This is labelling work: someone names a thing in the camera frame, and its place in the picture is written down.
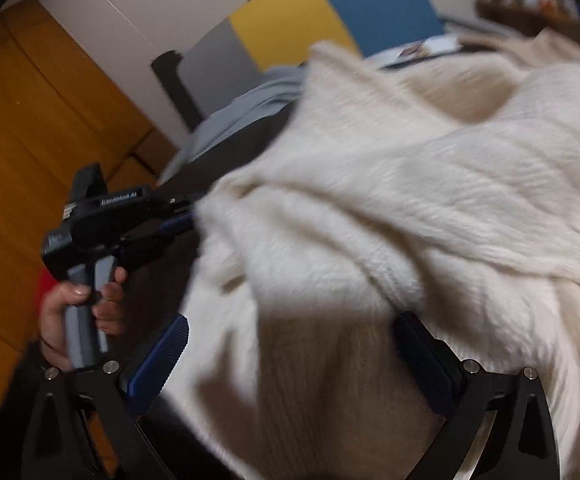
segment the gray handle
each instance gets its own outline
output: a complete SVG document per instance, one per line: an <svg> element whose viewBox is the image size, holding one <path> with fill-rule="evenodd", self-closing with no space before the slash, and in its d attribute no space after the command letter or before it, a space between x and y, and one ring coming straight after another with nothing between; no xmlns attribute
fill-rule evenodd
<svg viewBox="0 0 580 480"><path fill-rule="evenodd" d="M95 264L80 264L68 271L71 283L92 288L87 303L70 305L65 310L65 337L68 358L74 368L87 368L101 362L108 351L107 336L96 328L92 307L98 301L97 290L114 279L116 258L106 256Z"/></svg>

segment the metal screw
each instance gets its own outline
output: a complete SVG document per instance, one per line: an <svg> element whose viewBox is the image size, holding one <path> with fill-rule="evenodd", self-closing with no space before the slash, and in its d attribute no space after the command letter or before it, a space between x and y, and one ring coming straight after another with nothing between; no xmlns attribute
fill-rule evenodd
<svg viewBox="0 0 580 480"><path fill-rule="evenodd" d="M534 381L539 376L536 370L529 366L524 368L524 375L531 381Z"/></svg>
<svg viewBox="0 0 580 480"><path fill-rule="evenodd" d="M103 365L103 371L106 374L113 374L120 368L120 365L116 361L108 361Z"/></svg>
<svg viewBox="0 0 580 480"><path fill-rule="evenodd" d="M466 359L464 361L464 370L469 374L475 374L481 370L481 365L474 359Z"/></svg>
<svg viewBox="0 0 580 480"><path fill-rule="evenodd" d="M48 381L52 381L52 379L56 379L58 377L58 368L52 367L45 370L45 378Z"/></svg>

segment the orange wooden surface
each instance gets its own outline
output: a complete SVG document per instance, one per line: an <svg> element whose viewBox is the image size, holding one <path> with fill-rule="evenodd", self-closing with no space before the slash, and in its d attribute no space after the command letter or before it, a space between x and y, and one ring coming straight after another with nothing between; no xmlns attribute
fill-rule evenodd
<svg viewBox="0 0 580 480"><path fill-rule="evenodd" d="M154 129L135 148L134 154L154 174L159 174L165 169L173 156L177 154L177 149L166 136Z"/></svg>
<svg viewBox="0 0 580 480"><path fill-rule="evenodd" d="M108 181L107 187L112 192L141 184L150 184L151 187L154 187L156 183L156 177L138 163L133 156L130 156L123 161L119 170Z"/></svg>
<svg viewBox="0 0 580 480"><path fill-rule="evenodd" d="M4 12L13 38L114 156L127 154L152 124L36 0L27 2L31 26Z"/></svg>
<svg viewBox="0 0 580 480"><path fill-rule="evenodd" d="M87 427L108 475L113 476L118 467L118 461L116 460L114 449L112 449L112 444L110 444L103 429L103 423L96 413L88 421Z"/></svg>
<svg viewBox="0 0 580 480"><path fill-rule="evenodd" d="M112 186L153 183L125 158L152 128L35 0L0 14L0 401L36 332L39 248L74 172L99 161Z"/></svg>

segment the yellow wall panel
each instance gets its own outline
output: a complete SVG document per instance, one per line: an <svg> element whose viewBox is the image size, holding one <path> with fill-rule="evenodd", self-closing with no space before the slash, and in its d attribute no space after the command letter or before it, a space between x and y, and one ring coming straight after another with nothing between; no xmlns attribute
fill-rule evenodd
<svg viewBox="0 0 580 480"><path fill-rule="evenodd" d="M275 64L297 65L308 49L332 40L359 54L355 40L327 0L252 0L230 16L260 70Z"/></svg>

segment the finger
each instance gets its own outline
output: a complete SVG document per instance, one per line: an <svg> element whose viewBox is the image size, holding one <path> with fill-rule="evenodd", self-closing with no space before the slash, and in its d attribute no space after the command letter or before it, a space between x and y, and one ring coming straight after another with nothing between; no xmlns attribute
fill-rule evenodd
<svg viewBox="0 0 580 480"><path fill-rule="evenodd" d="M92 309L94 317L98 320L121 320L123 319L123 307L114 301L102 301Z"/></svg>
<svg viewBox="0 0 580 480"><path fill-rule="evenodd" d="M122 321L97 320L96 327L107 335L121 335L125 332L125 325Z"/></svg>
<svg viewBox="0 0 580 480"><path fill-rule="evenodd" d="M99 292L106 301L122 301L124 295L122 286L116 282L105 283Z"/></svg>
<svg viewBox="0 0 580 480"><path fill-rule="evenodd" d="M89 295L89 286L60 282L43 298L42 311L48 314L62 312L68 304L83 303L89 298Z"/></svg>
<svg viewBox="0 0 580 480"><path fill-rule="evenodd" d="M128 271L122 267L116 267L114 270L114 280L116 283L124 283L128 278Z"/></svg>

